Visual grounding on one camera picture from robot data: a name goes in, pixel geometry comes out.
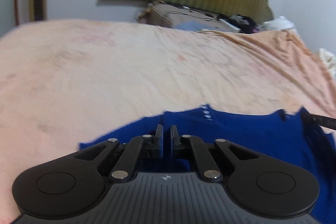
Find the blue knit sweater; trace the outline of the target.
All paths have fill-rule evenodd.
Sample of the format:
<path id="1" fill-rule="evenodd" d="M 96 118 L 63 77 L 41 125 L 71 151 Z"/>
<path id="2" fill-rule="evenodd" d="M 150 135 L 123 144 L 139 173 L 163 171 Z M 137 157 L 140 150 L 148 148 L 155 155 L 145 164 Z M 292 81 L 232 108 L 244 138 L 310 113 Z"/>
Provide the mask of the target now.
<path id="1" fill-rule="evenodd" d="M 210 105 L 182 112 L 166 111 L 143 117 L 88 142 L 85 149 L 109 138 L 127 143 L 131 138 L 155 132 L 157 125 L 168 130 L 177 126 L 180 134 L 194 134 L 210 143 L 222 138 L 276 159 L 300 166 L 315 175 L 320 194 L 312 216 L 320 223 L 335 223 L 335 144 L 317 124 L 301 120 L 301 108 L 293 115 L 277 110 L 269 115 L 240 115 L 214 110 Z"/>

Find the black clothes pile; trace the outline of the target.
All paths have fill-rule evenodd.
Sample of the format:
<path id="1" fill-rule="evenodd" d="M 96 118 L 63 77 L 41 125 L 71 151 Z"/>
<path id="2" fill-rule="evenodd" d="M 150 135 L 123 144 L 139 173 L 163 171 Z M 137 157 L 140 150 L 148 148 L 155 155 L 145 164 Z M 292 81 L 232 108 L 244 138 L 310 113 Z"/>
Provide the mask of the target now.
<path id="1" fill-rule="evenodd" d="M 240 33 L 254 34 L 259 32 L 259 25 L 250 17 L 239 14 L 232 16 L 223 16 L 223 19 L 240 29 Z"/>

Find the cream crumpled cloth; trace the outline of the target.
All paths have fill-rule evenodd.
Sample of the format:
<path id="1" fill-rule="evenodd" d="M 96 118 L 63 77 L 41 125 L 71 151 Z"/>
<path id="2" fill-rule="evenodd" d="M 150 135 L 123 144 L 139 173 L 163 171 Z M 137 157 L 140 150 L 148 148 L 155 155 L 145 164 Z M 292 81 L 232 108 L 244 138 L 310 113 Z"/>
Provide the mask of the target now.
<path id="1" fill-rule="evenodd" d="M 332 76 L 336 74 L 336 56 L 325 48 L 320 48 L 318 51 L 318 57 L 327 67 Z"/>

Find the pink bed sheet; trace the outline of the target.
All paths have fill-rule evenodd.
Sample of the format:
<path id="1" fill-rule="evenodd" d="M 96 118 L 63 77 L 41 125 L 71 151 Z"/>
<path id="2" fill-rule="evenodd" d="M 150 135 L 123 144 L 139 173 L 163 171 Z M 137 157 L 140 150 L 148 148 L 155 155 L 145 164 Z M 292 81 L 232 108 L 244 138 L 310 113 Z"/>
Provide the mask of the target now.
<path id="1" fill-rule="evenodd" d="M 292 82 L 217 36 L 136 23 L 56 20 L 1 38 L 1 223 L 29 167 L 142 117 L 209 104 L 239 114 L 321 110 Z"/>

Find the white floral quilt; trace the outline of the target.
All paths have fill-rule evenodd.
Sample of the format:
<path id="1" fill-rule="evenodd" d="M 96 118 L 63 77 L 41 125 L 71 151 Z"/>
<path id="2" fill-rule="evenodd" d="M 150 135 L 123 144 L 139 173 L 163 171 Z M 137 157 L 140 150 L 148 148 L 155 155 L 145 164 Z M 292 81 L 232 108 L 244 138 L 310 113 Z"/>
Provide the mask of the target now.
<path id="1" fill-rule="evenodd" d="M 270 30 L 294 30 L 295 24 L 284 16 L 279 16 L 276 19 L 264 22 L 260 28 L 264 31 Z"/>

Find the striped grey pillow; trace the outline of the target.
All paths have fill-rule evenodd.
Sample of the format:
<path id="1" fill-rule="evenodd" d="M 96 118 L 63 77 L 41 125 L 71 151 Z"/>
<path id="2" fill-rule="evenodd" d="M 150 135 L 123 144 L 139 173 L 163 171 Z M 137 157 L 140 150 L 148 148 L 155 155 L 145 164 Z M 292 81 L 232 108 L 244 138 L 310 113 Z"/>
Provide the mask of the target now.
<path id="1" fill-rule="evenodd" d="M 240 28 L 219 19 L 214 13 L 162 2 L 149 3 L 138 15 L 137 22 L 184 31 L 240 32 Z"/>

